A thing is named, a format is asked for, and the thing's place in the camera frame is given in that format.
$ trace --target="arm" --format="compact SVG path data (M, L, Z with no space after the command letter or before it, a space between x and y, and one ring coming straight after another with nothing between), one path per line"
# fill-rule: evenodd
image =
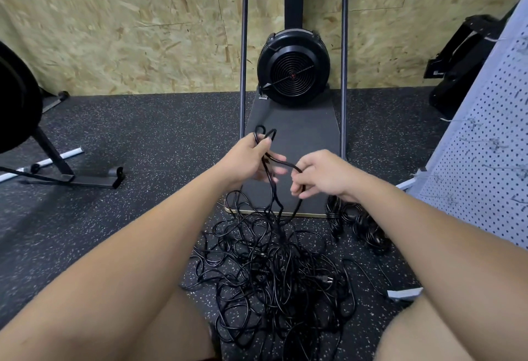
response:
M445 323L476 359L528 353L528 251L413 198L328 151L300 159L291 191L358 202L406 258ZM307 191L299 194L301 184Z
M180 282L218 198L251 176L265 177L259 168L270 145L267 139L255 147L253 135L241 139L214 167L71 265L0 331L0 359L122 356Z

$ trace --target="leg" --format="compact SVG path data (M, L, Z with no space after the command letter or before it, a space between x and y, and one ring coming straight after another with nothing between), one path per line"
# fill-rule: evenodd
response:
M215 357L206 319L180 288L131 347L126 361L198 361Z
M472 361L425 294L389 324L375 361Z

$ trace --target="wooden wall panel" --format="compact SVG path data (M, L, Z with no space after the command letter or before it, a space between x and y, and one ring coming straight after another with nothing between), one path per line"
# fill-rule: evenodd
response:
M423 81L426 61L465 17L502 16L517 0L350 0L349 85ZM241 0L0 0L0 40L49 91L74 95L237 91ZM249 0L247 88L260 49L284 26L284 0ZM305 0L338 87L340 0Z

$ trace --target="forearm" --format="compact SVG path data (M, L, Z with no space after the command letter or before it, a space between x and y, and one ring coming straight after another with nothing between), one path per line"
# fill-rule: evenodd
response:
M204 172L99 244L37 295L12 329L42 323L66 339L96 341L102 350L106 341L118 351L128 347L180 282L205 218L226 188L221 179Z
M354 195L396 244L471 354L479 359L523 357L528 252L376 177L362 174L359 179Z

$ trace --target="white pegboard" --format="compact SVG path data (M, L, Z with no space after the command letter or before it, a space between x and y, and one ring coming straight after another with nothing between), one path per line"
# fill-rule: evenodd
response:
M528 249L528 0L409 193Z

